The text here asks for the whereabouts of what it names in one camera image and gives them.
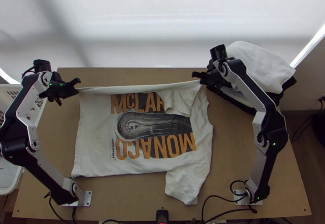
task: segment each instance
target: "black fabric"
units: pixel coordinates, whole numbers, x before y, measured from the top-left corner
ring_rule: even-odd
[[[291,86],[293,86],[296,82],[297,82],[297,80],[294,77],[291,77],[290,79],[288,79],[282,85],[282,92],[281,93],[276,94],[276,93],[266,92],[266,94],[271,98],[271,100],[273,100],[273,102],[275,103],[276,106],[279,106],[280,99],[283,97],[284,91],[287,90],[288,88],[290,88]],[[215,92],[216,94],[218,94],[220,97],[224,98],[225,100],[229,101],[233,105],[237,106],[242,111],[244,111],[246,113],[249,113],[251,115],[256,114],[256,110],[253,107],[249,107],[247,105],[244,105],[244,104],[240,103],[239,101],[237,101],[237,100],[229,97],[228,95],[224,94],[221,90],[219,90],[219,91],[213,91],[213,89],[210,89],[210,90],[212,92]]]

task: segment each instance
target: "floor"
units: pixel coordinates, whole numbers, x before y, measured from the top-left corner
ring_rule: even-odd
[[[290,137],[300,124],[309,116],[306,113],[285,113],[288,133]],[[312,215],[302,217],[288,217],[292,224],[322,224],[325,223],[325,147],[315,137],[311,126],[305,130],[302,136],[292,143],[300,169]],[[286,223],[283,219],[275,219],[277,222]],[[19,219],[6,215],[4,224],[60,224],[58,220]],[[80,224],[98,224],[98,222],[78,222]]]

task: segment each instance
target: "wooden tabletop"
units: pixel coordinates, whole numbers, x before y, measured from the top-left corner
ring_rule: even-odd
[[[81,79],[77,87],[148,85],[176,83],[191,78],[197,68],[59,68],[64,81]],[[198,204],[186,206],[165,194],[165,173],[122,175],[76,179],[79,187],[92,190],[90,207],[78,207],[78,220],[152,221],[156,210],[167,209],[170,220],[201,219],[201,208],[209,195],[232,199],[229,184],[245,180],[251,175],[256,147],[252,128],[253,116],[241,111],[228,101],[207,91],[208,116],[214,126],[211,170],[198,195]],[[71,176],[74,164],[75,142],[79,122],[78,96],[56,103],[46,103],[38,136],[44,155],[65,176]],[[278,154],[269,181],[270,195],[257,206],[257,214],[240,211],[227,214],[222,219],[249,219],[311,215],[306,192],[299,173],[291,143]],[[48,190],[29,172],[25,172],[13,216],[26,218],[57,219],[52,213]],[[54,208],[65,219],[71,219],[72,208]],[[209,199],[204,219],[224,211],[240,208],[220,199]]]

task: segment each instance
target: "shirt sleeve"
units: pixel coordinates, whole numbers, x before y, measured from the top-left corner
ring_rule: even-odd
[[[197,195],[210,172],[213,126],[208,120],[208,105],[202,88],[191,107],[190,120],[197,146],[195,154],[188,164],[166,173],[165,193],[186,205],[197,204]]]

